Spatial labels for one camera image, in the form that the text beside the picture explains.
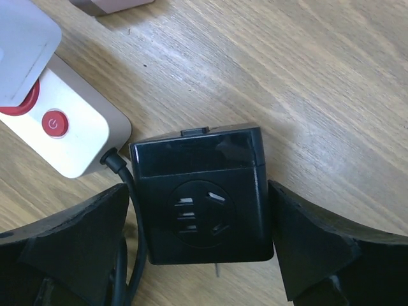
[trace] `power strip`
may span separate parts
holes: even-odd
[[[131,134],[129,119],[56,55],[20,106],[0,108],[0,120],[71,179],[103,169],[101,156]]]

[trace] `electrical socket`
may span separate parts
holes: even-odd
[[[189,129],[133,143],[130,151],[151,263],[273,256],[258,126]]]

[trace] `cable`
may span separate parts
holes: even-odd
[[[136,295],[140,279],[142,278],[143,269],[145,267],[147,259],[147,243],[143,228],[142,213],[140,211],[139,202],[137,200],[135,181],[133,180],[133,176],[130,173],[130,171],[126,168],[125,160],[123,160],[123,158],[121,158],[117,153],[117,149],[115,148],[110,149],[101,158],[100,163],[107,165],[107,167],[109,167],[109,169],[111,169],[114,173],[118,174],[119,177],[122,179],[123,183],[127,185],[127,188],[129,189],[130,198],[133,203],[133,208],[135,209],[136,213],[136,220],[138,223],[138,250],[136,253],[135,265],[133,267],[132,275],[129,281],[129,285],[127,285],[127,290],[124,297],[124,305],[131,306],[132,300]]]
[[[112,306],[123,305],[126,296],[126,274],[128,270],[128,248],[122,236],[116,255],[115,276],[113,277]]]

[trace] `wood grain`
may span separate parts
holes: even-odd
[[[408,234],[407,1],[156,0],[99,19],[34,2],[62,27],[57,53],[129,117],[131,141],[255,121],[270,177]],[[117,181],[64,179],[0,129],[3,230]],[[221,268],[149,265],[135,305],[287,305],[276,259]]]

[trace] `power button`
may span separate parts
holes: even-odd
[[[47,135],[51,137],[64,136],[68,130],[68,119],[58,110],[50,110],[45,113],[41,124]]]

